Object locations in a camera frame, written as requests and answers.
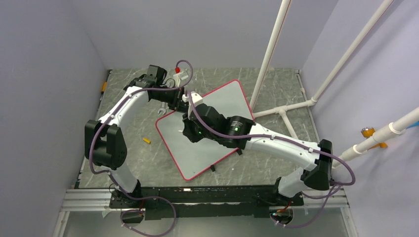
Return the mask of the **pink framed whiteboard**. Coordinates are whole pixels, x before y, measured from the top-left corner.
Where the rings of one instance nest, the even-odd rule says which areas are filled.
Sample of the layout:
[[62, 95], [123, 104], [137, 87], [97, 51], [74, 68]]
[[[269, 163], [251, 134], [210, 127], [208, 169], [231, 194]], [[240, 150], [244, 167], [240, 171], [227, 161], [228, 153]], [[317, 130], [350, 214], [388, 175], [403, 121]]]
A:
[[[242, 85], [238, 80], [232, 80], [202, 97], [206, 105], [214, 107], [225, 117], [242, 116], [253, 119]], [[210, 169], [211, 165], [215, 165], [238, 150], [224, 147], [209, 139], [192, 143], [182, 134], [183, 128], [184, 123], [180, 112], [171, 112], [156, 121], [156, 129], [182, 178], [186, 181], [196, 178]]]

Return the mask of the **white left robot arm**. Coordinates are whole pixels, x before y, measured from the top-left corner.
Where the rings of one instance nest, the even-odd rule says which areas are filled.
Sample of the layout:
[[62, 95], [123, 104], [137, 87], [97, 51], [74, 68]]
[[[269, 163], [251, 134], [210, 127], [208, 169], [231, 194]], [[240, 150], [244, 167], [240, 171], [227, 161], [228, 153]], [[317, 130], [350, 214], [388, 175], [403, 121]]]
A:
[[150, 65], [147, 73], [134, 78], [124, 87], [124, 96], [98, 120], [89, 120], [84, 127], [85, 157], [94, 175], [106, 174], [115, 184], [116, 194], [129, 207], [138, 206], [143, 195], [141, 183], [126, 163], [127, 146], [123, 130], [134, 113], [151, 100], [166, 103], [172, 110], [185, 111], [182, 104], [184, 84], [166, 85], [167, 71]]

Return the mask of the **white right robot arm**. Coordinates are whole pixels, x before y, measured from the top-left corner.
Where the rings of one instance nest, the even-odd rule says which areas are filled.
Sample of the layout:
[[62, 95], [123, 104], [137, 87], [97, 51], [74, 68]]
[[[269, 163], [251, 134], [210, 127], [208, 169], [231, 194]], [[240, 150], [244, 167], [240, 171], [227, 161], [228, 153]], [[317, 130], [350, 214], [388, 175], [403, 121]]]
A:
[[206, 104], [183, 114], [182, 121], [182, 134], [192, 143], [209, 139], [227, 148], [265, 152], [297, 164], [296, 171], [276, 180], [272, 198], [278, 205], [286, 204], [308, 188], [318, 191], [330, 188], [332, 143], [329, 140], [316, 143], [294, 139], [252, 119], [225, 117]]

